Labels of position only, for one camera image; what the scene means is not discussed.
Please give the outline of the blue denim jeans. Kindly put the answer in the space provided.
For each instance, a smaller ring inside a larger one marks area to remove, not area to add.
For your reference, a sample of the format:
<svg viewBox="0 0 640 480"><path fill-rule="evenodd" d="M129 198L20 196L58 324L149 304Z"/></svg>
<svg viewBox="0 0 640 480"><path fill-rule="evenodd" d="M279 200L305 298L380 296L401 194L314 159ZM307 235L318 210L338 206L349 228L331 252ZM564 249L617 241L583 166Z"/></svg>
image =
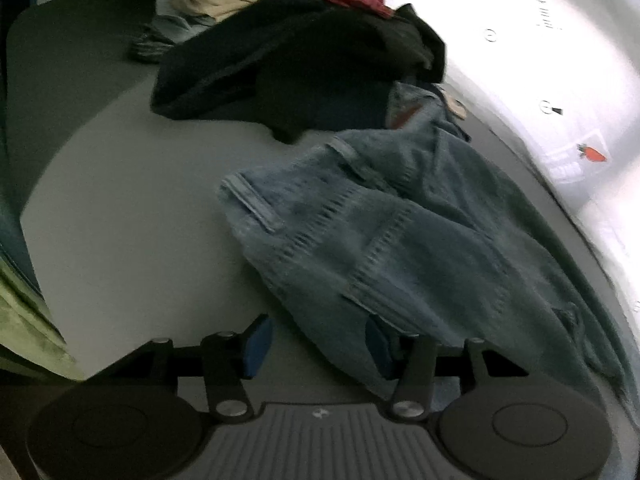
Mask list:
<svg viewBox="0 0 640 480"><path fill-rule="evenodd" d="M248 263L306 337L377 396L394 385L364 341L482 338L590 399L639 409L639 353L513 180L472 148L440 97L397 130L339 133L292 162L225 177Z"/></svg>

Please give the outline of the green cloth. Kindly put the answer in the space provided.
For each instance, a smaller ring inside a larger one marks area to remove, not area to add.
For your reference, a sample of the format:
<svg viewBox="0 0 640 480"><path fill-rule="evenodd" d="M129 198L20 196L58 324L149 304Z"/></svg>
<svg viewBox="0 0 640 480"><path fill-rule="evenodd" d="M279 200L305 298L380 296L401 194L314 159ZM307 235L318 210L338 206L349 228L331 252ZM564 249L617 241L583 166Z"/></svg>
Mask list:
<svg viewBox="0 0 640 480"><path fill-rule="evenodd" d="M75 382L84 379L42 297L5 256L1 256L1 345L50 373Z"/></svg>

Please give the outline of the beige cloth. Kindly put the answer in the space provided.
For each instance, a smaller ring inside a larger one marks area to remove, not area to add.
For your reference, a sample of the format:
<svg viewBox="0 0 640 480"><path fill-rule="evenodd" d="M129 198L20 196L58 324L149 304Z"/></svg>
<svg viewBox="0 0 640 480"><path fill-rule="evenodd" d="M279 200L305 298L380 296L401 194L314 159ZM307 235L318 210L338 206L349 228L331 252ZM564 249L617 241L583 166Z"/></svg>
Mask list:
<svg viewBox="0 0 640 480"><path fill-rule="evenodd" d="M454 115L455 118L465 120L468 117L468 111L459 100L453 98L452 96L448 96L448 94L444 94L444 100L448 110L451 114Z"/></svg>

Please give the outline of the black garment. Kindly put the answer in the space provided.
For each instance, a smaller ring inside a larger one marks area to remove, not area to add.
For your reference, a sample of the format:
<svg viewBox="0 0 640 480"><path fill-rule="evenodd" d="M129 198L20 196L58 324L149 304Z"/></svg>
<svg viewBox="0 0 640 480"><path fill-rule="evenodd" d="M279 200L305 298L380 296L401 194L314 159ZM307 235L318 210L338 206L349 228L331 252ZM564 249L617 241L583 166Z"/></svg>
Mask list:
<svg viewBox="0 0 640 480"><path fill-rule="evenodd" d="M172 48L152 111L173 120L306 130L382 129L394 84L444 79L446 46L405 4L388 18L329 0L259 0Z"/></svg>

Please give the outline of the grey blue garment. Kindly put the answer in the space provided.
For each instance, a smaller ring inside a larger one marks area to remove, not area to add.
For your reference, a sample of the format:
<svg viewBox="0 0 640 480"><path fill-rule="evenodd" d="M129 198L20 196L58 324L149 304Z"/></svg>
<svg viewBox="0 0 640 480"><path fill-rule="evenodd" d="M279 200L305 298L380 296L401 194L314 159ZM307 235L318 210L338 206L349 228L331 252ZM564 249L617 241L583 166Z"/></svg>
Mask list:
<svg viewBox="0 0 640 480"><path fill-rule="evenodd" d="M156 0L155 14L140 35L131 41L129 57L144 64L158 64L173 47L198 36L216 24L208 15L177 10L171 0Z"/></svg>

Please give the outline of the white printed storage bag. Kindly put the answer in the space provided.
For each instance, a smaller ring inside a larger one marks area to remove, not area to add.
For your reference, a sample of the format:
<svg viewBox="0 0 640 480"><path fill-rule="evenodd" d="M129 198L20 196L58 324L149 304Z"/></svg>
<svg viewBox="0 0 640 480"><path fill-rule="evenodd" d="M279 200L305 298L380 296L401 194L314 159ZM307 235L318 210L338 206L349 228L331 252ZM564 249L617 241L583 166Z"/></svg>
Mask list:
<svg viewBox="0 0 640 480"><path fill-rule="evenodd" d="M445 41L446 83L532 166L639 319L639 0L386 0Z"/></svg>

